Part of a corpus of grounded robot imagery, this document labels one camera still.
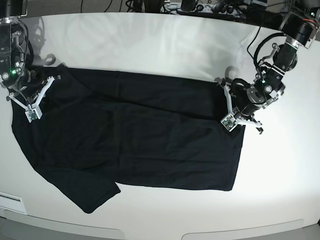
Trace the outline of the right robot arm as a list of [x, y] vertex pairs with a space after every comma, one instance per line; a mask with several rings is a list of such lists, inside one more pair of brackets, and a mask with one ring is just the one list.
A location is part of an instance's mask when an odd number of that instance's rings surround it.
[[43, 72], [32, 66], [34, 50], [27, 25], [26, 0], [0, 2], [0, 86], [33, 104], [47, 83]]

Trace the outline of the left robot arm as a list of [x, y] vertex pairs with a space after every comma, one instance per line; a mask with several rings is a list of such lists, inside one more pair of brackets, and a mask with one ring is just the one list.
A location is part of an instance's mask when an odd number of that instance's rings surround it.
[[260, 23], [261, 26], [265, 24], [278, 28], [278, 32], [266, 37], [252, 55], [257, 71], [254, 83], [235, 78], [224, 86], [227, 115], [221, 123], [229, 128], [248, 124], [260, 126], [254, 113], [283, 95], [282, 79], [297, 64], [299, 47], [306, 47], [320, 30], [320, 2], [291, 0], [285, 12], [272, 13]]

